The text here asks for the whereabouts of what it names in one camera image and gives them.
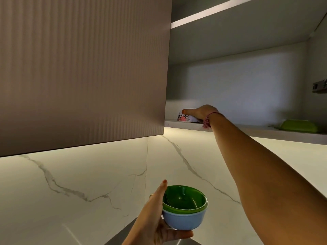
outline cabinet door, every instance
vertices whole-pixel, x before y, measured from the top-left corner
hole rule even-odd
[[[0,156],[159,135],[172,0],[0,0]]]

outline white bowl with pink flowers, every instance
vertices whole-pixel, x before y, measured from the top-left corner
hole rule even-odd
[[[192,122],[192,123],[201,123],[201,121],[191,115],[182,114],[182,111],[178,114],[177,121],[181,122]]]

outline under-cabinet lighting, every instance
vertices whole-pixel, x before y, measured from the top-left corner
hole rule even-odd
[[[196,13],[194,15],[190,15],[188,17],[185,17],[185,18],[183,18],[181,20],[174,21],[171,24],[170,28],[173,29],[175,27],[182,26],[182,25],[184,25],[186,23],[189,23],[189,22],[192,22],[192,21],[195,21],[195,20],[198,20],[198,19],[202,19],[202,18],[204,18],[206,16],[213,15],[215,13],[218,13],[218,12],[224,11],[226,9],[241,5],[243,3],[247,3],[249,1],[252,1],[252,0],[230,0],[230,1],[227,1],[225,3],[219,4],[219,5],[214,6],[212,8],[208,8],[208,9],[206,9],[204,11],[198,12],[198,13]]]

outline pink thread bracelet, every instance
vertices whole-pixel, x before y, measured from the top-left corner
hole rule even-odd
[[[218,114],[220,114],[220,115],[222,115],[221,113],[219,113],[219,112],[211,112],[211,113],[209,113],[207,116],[206,116],[206,118],[203,120],[203,128],[205,128],[205,129],[208,129],[209,127],[211,128],[211,125],[210,125],[210,123],[209,123],[209,116],[210,115],[212,115],[213,113],[218,113]]]

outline green plastic container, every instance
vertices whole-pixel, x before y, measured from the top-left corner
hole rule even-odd
[[[318,133],[318,127],[308,120],[287,119],[278,129],[292,132]]]
[[[168,186],[162,199],[162,208],[175,214],[197,213],[207,207],[208,200],[202,192],[184,185]]]

